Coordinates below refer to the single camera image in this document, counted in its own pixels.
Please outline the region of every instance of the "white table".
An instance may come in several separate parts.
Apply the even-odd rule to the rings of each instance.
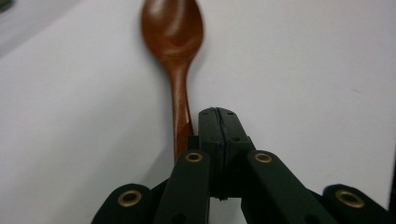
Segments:
[[[396,4],[200,0],[191,115],[235,112],[309,189],[343,183],[388,207],[396,141]],[[0,15],[2,223],[90,223],[108,194],[173,166],[166,74],[142,1],[24,0]],[[210,223],[245,223],[212,200]]]

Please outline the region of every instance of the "glossy wooden surface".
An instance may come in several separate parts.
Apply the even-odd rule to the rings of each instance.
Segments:
[[[165,67],[172,89],[175,159],[193,135],[186,80],[200,48],[204,28],[194,0],[146,0],[142,34],[151,52]]]

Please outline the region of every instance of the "brown spoon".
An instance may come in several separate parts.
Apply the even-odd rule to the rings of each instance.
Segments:
[[[175,160],[193,135],[187,73],[204,37],[201,13],[194,0],[146,0],[142,10],[146,45],[161,61],[172,89]]]

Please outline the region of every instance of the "brass rivet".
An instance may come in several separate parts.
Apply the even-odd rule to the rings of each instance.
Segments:
[[[254,156],[254,159],[256,159],[256,161],[262,162],[262,163],[268,163],[272,161],[272,157],[270,155],[267,155],[265,153],[257,153]]]
[[[199,153],[196,153],[196,152],[189,153],[186,156],[186,160],[190,161],[190,162],[198,162],[198,161],[201,161],[202,158],[203,158],[202,155]]]
[[[135,196],[135,198],[132,200],[125,200],[125,197],[128,195],[131,195],[131,194],[133,194]],[[139,203],[141,199],[142,199],[142,193],[140,193],[138,190],[131,189],[131,190],[127,190],[127,191],[123,192],[120,195],[119,204],[122,207],[131,207],[131,206],[134,206],[137,203]]]
[[[345,189],[337,190],[335,197],[338,201],[350,207],[362,208],[364,206],[364,200],[361,197]]]

